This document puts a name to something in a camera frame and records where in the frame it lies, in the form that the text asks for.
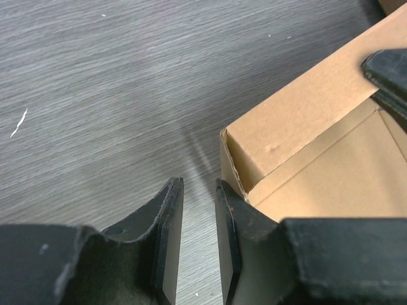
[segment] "white speck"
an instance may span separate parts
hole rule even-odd
[[[48,246],[47,243],[45,243],[44,245],[41,246],[41,248],[39,249],[39,254],[43,255],[45,250],[48,249],[50,246]]]
[[[27,112],[28,112],[28,108],[26,108],[25,109],[25,111],[24,111],[24,113],[23,113],[23,117],[21,118],[21,120],[17,123],[17,127],[15,128],[15,130],[13,131],[13,133],[10,135],[10,138],[12,137],[12,136],[14,136],[14,134],[17,132],[17,130],[18,130],[18,127],[20,127],[20,125],[23,123],[23,121],[24,121],[24,119],[25,119],[25,115],[27,114]]]

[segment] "brown box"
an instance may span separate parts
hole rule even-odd
[[[407,3],[407,0],[378,0],[378,1],[386,15],[390,15],[392,12],[396,11],[399,7],[401,7],[404,3]]]
[[[275,220],[406,217],[407,135],[361,72],[389,48],[407,48],[407,4],[223,130],[222,178]]]

